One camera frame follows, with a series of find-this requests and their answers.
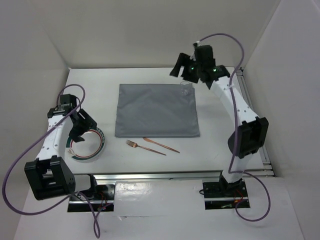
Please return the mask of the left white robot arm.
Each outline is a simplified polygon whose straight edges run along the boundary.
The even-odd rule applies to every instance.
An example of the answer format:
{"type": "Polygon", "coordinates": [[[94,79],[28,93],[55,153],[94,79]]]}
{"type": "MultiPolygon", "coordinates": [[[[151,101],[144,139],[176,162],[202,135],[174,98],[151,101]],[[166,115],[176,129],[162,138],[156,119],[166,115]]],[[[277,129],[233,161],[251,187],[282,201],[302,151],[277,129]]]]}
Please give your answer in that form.
{"type": "Polygon", "coordinates": [[[74,174],[64,161],[68,139],[83,142],[82,135],[97,127],[97,123],[77,106],[77,97],[64,94],[59,104],[47,113],[49,134],[34,161],[27,162],[24,172],[37,200],[69,195],[75,192],[74,174]]]}

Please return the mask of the grey cloth placemat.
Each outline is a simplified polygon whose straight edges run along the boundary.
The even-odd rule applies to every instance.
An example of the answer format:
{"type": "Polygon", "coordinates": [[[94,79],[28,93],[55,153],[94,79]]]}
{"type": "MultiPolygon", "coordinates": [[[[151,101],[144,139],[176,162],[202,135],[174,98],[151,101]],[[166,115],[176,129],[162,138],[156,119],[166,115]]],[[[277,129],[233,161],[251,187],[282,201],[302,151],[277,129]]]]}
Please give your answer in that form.
{"type": "Polygon", "coordinates": [[[197,138],[200,136],[195,88],[180,84],[120,84],[117,138],[197,138]]]}

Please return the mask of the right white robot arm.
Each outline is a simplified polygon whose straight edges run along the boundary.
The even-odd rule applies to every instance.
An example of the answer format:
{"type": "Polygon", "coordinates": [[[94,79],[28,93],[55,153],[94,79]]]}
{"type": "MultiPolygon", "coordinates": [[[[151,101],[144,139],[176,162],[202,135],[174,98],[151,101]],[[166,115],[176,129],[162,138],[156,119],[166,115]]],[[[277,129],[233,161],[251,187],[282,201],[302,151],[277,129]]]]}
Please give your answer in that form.
{"type": "Polygon", "coordinates": [[[179,54],[170,76],[204,83],[231,117],[234,131],[227,145],[232,156],[229,166],[219,176],[217,187],[220,194],[230,196],[241,188],[249,160],[264,145],[269,122],[266,117],[259,117],[246,103],[233,84],[234,73],[224,65],[216,64],[210,45],[194,43],[193,48],[193,55],[179,54]]]}

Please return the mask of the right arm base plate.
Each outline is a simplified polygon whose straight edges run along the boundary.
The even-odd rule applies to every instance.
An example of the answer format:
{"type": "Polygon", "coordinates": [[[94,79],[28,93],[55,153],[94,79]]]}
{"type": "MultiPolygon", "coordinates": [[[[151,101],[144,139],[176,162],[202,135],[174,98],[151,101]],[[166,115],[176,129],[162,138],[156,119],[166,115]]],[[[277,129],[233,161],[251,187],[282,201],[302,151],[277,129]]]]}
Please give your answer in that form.
{"type": "Polygon", "coordinates": [[[199,194],[204,197],[206,210],[225,210],[238,208],[250,208],[247,187],[242,180],[238,186],[223,190],[219,182],[203,182],[199,194]]]}

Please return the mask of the clear glass cup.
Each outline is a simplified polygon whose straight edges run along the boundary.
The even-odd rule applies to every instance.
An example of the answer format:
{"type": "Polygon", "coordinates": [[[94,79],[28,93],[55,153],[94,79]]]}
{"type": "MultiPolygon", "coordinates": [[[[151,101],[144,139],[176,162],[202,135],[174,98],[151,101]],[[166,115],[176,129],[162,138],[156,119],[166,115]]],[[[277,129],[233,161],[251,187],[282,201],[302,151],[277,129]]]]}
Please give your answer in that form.
{"type": "Polygon", "coordinates": [[[181,94],[184,96],[188,96],[193,92],[193,84],[186,80],[180,82],[181,85],[181,94]]]}

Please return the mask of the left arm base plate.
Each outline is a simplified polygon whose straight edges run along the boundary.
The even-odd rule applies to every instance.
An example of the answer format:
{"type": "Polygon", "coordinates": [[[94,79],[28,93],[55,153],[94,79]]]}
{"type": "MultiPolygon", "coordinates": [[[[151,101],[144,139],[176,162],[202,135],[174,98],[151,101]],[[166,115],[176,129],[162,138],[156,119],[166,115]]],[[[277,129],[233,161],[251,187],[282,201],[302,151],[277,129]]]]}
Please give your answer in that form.
{"type": "MultiPolygon", "coordinates": [[[[95,190],[90,188],[82,191],[88,198],[92,209],[95,213],[98,212],[113,212],[114,211],[114,199],[115,199],[115,183],[98,184],[95,186],[95,190]]],[[[90,212],[91,208],[86,198],[77,193],[69,198],[68,213],[85,213],[90,212]]]]}

